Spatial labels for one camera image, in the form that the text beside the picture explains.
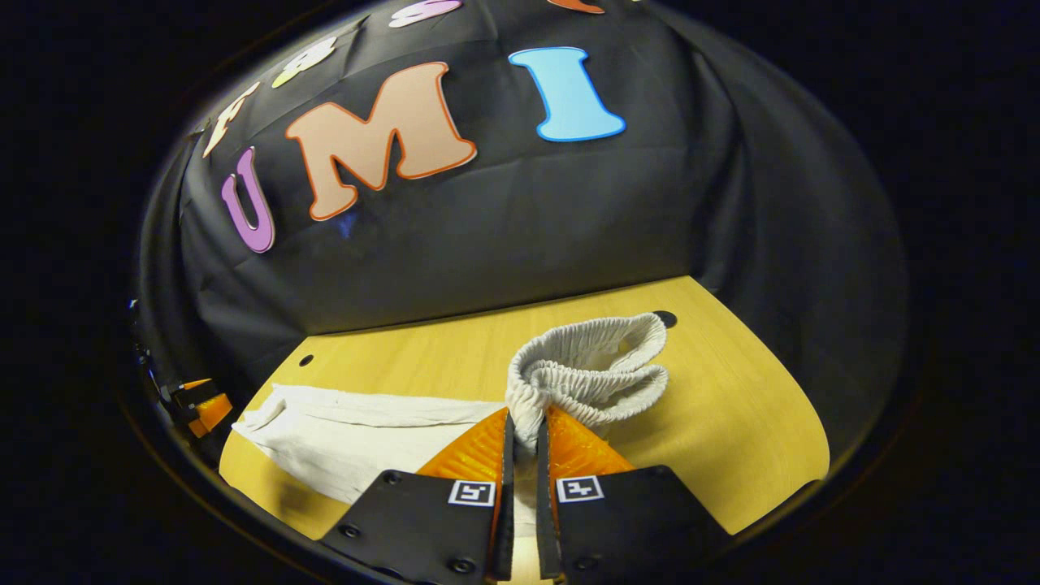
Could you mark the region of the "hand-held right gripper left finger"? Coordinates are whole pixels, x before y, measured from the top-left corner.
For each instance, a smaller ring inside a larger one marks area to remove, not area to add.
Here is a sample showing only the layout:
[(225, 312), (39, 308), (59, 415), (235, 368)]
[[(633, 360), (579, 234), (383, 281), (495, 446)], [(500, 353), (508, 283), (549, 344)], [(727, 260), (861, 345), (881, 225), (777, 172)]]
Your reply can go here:
[(416, 473), (382, 470), (322, 545), (401, 584), (512, 578), (514, 422), (498, 409)]

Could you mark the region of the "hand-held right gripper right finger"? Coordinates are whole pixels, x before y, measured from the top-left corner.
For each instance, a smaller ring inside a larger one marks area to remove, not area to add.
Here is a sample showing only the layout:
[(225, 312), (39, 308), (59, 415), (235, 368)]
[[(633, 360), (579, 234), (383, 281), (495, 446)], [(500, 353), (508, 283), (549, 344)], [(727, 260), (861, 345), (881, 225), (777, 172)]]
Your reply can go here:
[(636, 467), (551, 407), (536, 446), (536, 544), (557, 583), (693, 583), (729, 534), (671, 467)]

